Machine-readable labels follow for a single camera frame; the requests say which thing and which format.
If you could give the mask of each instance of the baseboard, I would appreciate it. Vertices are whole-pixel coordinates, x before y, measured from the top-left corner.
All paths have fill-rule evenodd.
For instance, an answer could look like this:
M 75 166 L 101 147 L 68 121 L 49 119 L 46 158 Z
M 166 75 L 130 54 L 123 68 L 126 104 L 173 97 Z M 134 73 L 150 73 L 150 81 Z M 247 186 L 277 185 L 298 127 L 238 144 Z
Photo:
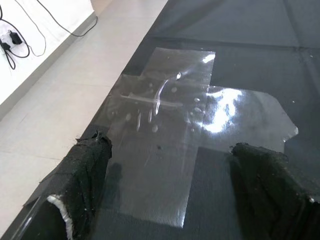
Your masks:
M 73 32 L 80 34 L 96 20 L 96 13 L 93 12 L 87 19 Z M 70 35 L 53 51 L 39 67 L 3 102 L 0 104 L 0 121 L 19 102 L 19 100 L 30 90 L 30 88 L 40 79 L 40 77 L 51 67 L 51 65 L 67 50 L 76 40 Z

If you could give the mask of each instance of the power adapter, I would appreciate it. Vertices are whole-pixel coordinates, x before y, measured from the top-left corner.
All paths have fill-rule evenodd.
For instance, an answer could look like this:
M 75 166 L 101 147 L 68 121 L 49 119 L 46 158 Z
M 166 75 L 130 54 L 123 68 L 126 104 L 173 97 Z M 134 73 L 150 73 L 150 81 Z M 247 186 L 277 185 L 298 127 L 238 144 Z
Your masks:
M 21 38 L 19 37 L 18 33 L 16 32 L 12 32 L 12 31 L 9 31 L 10 32 L 10 38 L 12 39 L 12 43 L 15 44 L 15 45 L 19 45 L 19 44 L 22 44 L 22 40 Z
M 1 39 L 0 39 L 0 47 L 2 47 L 2 49 L 3 49 L 4 51 L 8 51 L 8 50 L 10 50 L 10 48 L 11 48 L 8 43 L 2 42 Z

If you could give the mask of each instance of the tiled floor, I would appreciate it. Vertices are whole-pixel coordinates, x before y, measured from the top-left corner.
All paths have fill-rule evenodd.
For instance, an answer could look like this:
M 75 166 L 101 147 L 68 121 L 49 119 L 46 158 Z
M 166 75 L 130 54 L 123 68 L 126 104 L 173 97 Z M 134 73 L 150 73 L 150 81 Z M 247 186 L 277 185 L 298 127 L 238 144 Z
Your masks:
M 66 155 L 167 0 L 92 0 L 98 25 L 0 122 L 0 236 Z

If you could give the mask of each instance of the electrical socket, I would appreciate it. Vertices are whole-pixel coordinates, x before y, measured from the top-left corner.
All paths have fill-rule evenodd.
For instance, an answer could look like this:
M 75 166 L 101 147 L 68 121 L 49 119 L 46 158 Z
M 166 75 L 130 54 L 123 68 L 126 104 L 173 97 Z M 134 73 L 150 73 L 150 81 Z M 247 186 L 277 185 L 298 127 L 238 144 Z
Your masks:
M 7 43 L 10 45 L 10 49 L 15 48 L 17 45 L 13 44 L 12 39 L 10 37 L 10 32 L 8 31 L 7 33 L 3 34 L 0 36 L 0 39 L 3 43 Z M 0 47 L 0 52 L 1 54 L 5 54 L 4 50 L 2 49 L 2 47 Z

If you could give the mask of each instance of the plastic wrap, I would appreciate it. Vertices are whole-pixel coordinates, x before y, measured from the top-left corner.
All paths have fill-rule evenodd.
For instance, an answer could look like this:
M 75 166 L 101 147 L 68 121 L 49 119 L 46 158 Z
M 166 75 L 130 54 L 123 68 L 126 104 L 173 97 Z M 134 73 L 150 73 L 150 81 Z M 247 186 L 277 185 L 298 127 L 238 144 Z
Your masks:
M 120 76 L 93 120 L 113 144 L 102 208 L 182 228 L 199 147 L 283 151 L 298 133 L 270 95 L 210 86 L 215 57 L 156 48 L 140 76 Z

